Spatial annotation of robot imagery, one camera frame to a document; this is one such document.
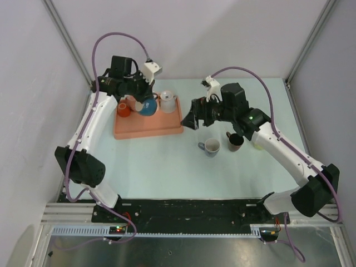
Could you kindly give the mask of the small pink mug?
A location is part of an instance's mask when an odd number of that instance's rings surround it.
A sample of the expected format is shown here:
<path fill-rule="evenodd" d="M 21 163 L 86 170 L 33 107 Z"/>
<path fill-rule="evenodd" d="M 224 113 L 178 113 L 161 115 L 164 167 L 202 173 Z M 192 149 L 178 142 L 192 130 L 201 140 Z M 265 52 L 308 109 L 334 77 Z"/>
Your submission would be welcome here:
<path fill-rule="evenodd" d="M 131 96 L 131 95 L 127 95 L 125 97 L 125 104 L 127 104 L 127 106 L 132 110 L 132 111 L 137 111 L 136 109 L 136 99 Z"/>

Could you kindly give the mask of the dark blue mug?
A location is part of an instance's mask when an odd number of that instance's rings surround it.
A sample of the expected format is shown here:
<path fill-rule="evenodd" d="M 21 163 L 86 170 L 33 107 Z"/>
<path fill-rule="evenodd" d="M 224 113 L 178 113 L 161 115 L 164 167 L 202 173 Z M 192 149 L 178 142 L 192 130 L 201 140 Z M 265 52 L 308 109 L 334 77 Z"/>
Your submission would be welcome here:
<path fill-rule="evenodd" d="M 135 103 L 135 110 L 141 116 L 152 116 L 157 110 L 157 102 L 154 98 L 147 99 L 143 103 L 137 101 Z"/>

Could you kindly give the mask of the grey blue mug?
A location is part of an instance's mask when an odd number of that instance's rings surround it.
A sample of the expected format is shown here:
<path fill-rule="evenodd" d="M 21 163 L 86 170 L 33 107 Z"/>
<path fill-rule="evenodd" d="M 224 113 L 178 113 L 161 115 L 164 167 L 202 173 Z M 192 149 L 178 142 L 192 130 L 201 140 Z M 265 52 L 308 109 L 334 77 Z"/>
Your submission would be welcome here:
<path fill-rule="evenodd" d="M 214 138 L 207 139 L 205 142 L 199 142 L 197 146 L 208 157 L 215 157 L 220 150 L 220 142 Z"/>

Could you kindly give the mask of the orange mug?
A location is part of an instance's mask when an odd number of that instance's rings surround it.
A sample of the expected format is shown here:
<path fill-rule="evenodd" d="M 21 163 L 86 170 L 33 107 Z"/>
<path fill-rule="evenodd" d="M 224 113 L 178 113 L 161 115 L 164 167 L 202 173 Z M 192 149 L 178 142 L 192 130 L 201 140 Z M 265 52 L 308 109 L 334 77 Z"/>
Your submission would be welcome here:
<path fill-rule="evenodd" d="M 124 102 L 120 102 L 117 105 L 117 115 L 120 117 L 129 117 L 129 115 L 131 114 L 131 109 L 129 108 L 129 106 L 124 103 Z"/>

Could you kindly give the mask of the brown mug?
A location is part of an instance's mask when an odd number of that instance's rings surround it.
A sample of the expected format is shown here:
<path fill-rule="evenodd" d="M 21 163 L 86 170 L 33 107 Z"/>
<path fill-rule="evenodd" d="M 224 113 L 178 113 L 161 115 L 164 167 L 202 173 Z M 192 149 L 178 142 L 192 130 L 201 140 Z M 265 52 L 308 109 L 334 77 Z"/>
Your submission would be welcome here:
<path fill-rule="evenodd" d="M 244 138 L 236 133 L 226 132 L 226 137 L 228 138 L 228 149 L 231 152 L 237 151 L 244 144 Z"/>

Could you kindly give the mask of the yellow faceted mug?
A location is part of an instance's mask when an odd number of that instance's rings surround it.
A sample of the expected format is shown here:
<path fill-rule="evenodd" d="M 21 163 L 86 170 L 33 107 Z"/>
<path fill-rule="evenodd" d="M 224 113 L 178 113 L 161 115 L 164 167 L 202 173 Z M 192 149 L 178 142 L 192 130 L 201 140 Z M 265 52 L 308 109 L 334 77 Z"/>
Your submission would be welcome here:
<path fill-rule="evenodd" d="M 260 145 L 258 145 L 257 143 L 253 143 L 254 145 L 254 148 L 257 149 L 257 150 L 264 150 L 264 148 Z"/>

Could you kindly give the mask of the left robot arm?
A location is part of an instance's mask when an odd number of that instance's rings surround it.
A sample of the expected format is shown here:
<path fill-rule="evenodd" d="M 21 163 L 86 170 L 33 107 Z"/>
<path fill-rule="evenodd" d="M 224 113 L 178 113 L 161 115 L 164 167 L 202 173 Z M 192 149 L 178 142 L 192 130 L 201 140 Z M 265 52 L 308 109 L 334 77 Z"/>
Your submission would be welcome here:
<path fill-rule="evenodd" d="M 68 144 L 57 147 L 55 158 L 69 182 L 80 184 L 83 190 L 101 206 L 104 216 L 117 222 L 123 217 L 122 206 L 116 204 L 119 195 L 104 181 L 106 167 L 94 157 L 103 129 L 119 101 L 131 95 L 138 102 L 153 98 L 155 76 L 161 67 L 148 59 L 141 67 L 128 57 L 113 56 L 111 67 L 92 82 L 90 103 Z"/>

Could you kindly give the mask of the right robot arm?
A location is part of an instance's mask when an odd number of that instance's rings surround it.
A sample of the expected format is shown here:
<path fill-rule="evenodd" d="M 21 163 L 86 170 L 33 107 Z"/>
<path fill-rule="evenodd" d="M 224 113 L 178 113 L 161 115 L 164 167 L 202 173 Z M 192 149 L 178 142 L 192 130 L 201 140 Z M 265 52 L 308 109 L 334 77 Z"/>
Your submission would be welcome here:
<path fill-rule="evenodd" d="M 282 212 L 298 211 L 313 217 L 334 197 L 340 171 L 328 166 L 294 147 L 273 125 L 272 119 L 258 108 L 249 106 L 245 91 L 238 83 L 220 87 L 221 97 L 196 98 L 191 101 L 189 113 L 181 121 L 184 127 L 197 130 L 199 121 L 208 127 L 215 121 L 232 124 L 240 137 L 262 147 L 279 162 L 298 187 L 280 193 L 269 193 L 261 199 L 258 219 L 270 223 Z"/>

